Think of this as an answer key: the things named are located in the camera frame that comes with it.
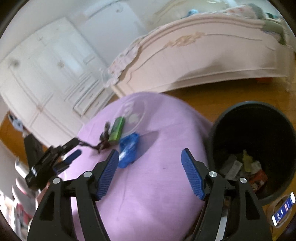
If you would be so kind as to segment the clear plastic lid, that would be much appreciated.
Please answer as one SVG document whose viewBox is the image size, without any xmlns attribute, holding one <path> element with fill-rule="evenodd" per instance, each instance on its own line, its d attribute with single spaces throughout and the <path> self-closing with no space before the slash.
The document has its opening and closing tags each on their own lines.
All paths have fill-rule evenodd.
<svg viewBox="0 0 296 241">
<path fill-rule="evenodd" d="M 122 103 L 116 111 L 114 120 L 124 118 L 125 124 L 122 130 L 122 137 L 128 136 L 137 131 L 140 123 L 147 112 L 147 103 L 144 100 L 132 98 Z"/>
</svg>

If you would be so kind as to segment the round purple mat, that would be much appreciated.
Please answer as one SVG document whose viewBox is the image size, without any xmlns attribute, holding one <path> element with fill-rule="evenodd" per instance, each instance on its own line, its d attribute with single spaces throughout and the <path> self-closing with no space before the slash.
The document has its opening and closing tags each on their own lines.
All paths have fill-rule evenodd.
<svg viewBox="0 0 296 241">
<path fill-rule="evenodd" d="M 166 94 L 135 93 L 102 109 L 81 128 L 78 137 L 97 144 L 106 122 L 126 100 L 147 103 L 134 133 L 139 134 L 137 159 L 117 169 L 105 197 L 97 202 L 111 240 L 184 240 L 203 207 L 193 194 L 181 164 L 188 148 L 207 162 L 205 142 L 211 123 L 185 102 Z"/>
</svg>

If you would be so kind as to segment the smartphone with lit screen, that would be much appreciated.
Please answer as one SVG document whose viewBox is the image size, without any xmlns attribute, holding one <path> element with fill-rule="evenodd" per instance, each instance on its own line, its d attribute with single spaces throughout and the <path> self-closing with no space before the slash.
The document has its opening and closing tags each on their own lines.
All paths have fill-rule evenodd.
<svg viewBox="0 0 296 241">
<path fill-rule="evenodd" d="M 273 212 L 273 215 L 271 216 L 273 226 L 277 227 L 283 223 L 283 220 L 289 215 L 294 204 L 295 195 L 291 192 L 284 200 L 283 204 L 281 204 L 280 207 Z"/>
</svg>

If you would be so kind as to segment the white wardrobe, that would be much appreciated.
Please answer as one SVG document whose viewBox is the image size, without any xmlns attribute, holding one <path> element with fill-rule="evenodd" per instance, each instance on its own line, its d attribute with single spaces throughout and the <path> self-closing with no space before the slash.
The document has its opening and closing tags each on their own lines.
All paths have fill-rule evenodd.
<svg viewBox="0 0 296 241">
<path fill-rule="evenodd" d="M 145 33 L 134 1 L 2 1 L 1 96 L 46 146 L 63 144 L 114 93 L 108 68 Z"/>
</svg>

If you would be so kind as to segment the cream ornate bed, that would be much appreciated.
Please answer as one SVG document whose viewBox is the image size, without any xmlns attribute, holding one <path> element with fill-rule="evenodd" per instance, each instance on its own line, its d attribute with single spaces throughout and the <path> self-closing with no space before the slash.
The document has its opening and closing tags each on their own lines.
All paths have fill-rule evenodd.
<svg viewBox="0 0 296 241">
<path fill-rule="evenodd" d="M 136 38 L 114 59 L 106 87 L 123 97 L 142 91 L 166 92 L 230 80 L 295 79 L 295 37 L 280 12 L 267 1 L 235 1 L 233 6 L 179 20 L 156 14 L 155 28 Z"/>
</svg>

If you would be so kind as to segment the blue plastic wrapper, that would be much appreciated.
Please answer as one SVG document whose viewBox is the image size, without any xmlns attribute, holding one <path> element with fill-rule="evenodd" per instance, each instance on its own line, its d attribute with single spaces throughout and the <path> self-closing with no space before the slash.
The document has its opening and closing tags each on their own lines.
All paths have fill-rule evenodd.
<svg viewBox="0 0 296 241">
<path fill-rule="evenodd" d="M 119 141 L 119 168 L 126 168 L 133 163 L 137 158 L 137 146 L 139 142 L 139 134 L 131 133 L 130 135 L 121 138 Z"/>
</svg>

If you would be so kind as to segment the green snack pack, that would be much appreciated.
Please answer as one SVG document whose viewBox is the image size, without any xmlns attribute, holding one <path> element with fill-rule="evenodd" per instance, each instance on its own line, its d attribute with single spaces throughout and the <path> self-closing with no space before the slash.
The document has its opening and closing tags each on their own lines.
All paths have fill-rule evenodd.
<svg viewBox="0 0 296 241">
<path fill-rule="evenodd" d="M 125 118 L 120 116 L 115 119 L 115 122 L 111 128 L 108 141 L 110 143 L 117 143 L 122 135 L 123 128 L 125 126 Z"/>
</svg>

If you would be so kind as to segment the black trash bin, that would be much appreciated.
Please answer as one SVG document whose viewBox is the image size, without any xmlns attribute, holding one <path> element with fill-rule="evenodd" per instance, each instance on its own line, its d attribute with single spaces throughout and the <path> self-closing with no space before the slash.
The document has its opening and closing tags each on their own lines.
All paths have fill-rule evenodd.
<svg viewBox="0 0 296 241">
<path fill-rule="evenodd" d="M 219 172 L 230 156 L 246 151 L 259 161 L 267 182 L 257 192 L 261 205 L 275 201 L 295 175 L 295 129 L 288 118 L 265 102 L 245 101 L 215 121 L 206 142 L 211 170 Z"/>
</svg>

